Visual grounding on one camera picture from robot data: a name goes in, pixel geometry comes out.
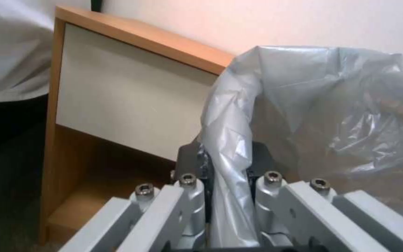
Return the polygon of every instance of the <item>hex socket screw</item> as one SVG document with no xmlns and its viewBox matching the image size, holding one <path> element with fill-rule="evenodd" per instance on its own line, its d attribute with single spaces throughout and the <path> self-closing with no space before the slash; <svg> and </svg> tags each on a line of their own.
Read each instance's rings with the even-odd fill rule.
<svg viewBox="0 0 403 252">
<path fill-rule="evenodd" d="M 179 186 L 193 189 L 197 186 L 197 177 L 192 173 L 183 174 L 179 178 Z"/>
<path fill-rule="evenodd" d="M 309 185 L 321 195 L 327 195 L 331 190 L 331 184 L 326 179 L 322 178 L 312 179 Z"/>
<path fill-rule="evenodd" d="M 136 186 L 135 195 L 138 201 L 149 201 L 153 199 L 154 187 L 152 183 L 144 183 Z"/>
<path fill-rule="evenodd" d="M 283 176 L 277 171 L 267 171 L 264 174 L 264 185 L 270 188 L 281 187 Z"/>
</svg>

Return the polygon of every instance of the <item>white drawer front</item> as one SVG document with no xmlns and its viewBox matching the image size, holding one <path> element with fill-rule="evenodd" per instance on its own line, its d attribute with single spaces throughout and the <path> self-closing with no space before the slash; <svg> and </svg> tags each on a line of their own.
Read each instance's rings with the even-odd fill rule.
<svg viewBox="0 0 403 252">
<path fill-rule="evenodd" d="M 56 122 L 163 158 L 200 131 L 216 76 L 66 25 Z"/>
</svg>

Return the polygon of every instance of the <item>translucent plastic sheet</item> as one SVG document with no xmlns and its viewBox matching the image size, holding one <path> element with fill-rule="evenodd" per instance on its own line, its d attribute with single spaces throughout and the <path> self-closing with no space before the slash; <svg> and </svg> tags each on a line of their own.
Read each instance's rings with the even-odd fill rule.
<svg viewBox="0 0 403 252">
<path fill-rule="evenodd" d="M 403 215 L 403 56 L 256 47 L 219 76 L 200 139 L 214 182 L 211 245 L 257 246 L 245 169 L 263 142 L 294 177 L 363 189 Z"/>
</svg>

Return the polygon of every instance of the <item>floor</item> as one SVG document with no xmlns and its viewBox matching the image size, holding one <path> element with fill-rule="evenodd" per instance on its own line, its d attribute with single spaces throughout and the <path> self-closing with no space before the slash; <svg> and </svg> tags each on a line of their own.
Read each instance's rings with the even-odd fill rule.
<svg viewBox="0 0 403 252">
<path fill-rule="evenodd" d="M 0 144 L 0 251 L 54 252 L 37 245 L 44 123 Z"/>
</svg>

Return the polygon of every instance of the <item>wooden nightstand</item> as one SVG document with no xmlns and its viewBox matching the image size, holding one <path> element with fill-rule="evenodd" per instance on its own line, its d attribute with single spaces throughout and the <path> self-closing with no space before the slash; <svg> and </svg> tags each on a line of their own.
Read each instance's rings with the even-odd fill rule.
<svg viewBox="0 0 403 252">
<path fill-rule="evenodd" d="M 135 20 L 56 8 L 40 242 L 65 242 L 112 196 L 163 185 L 233 56 Z"/>
</svg>

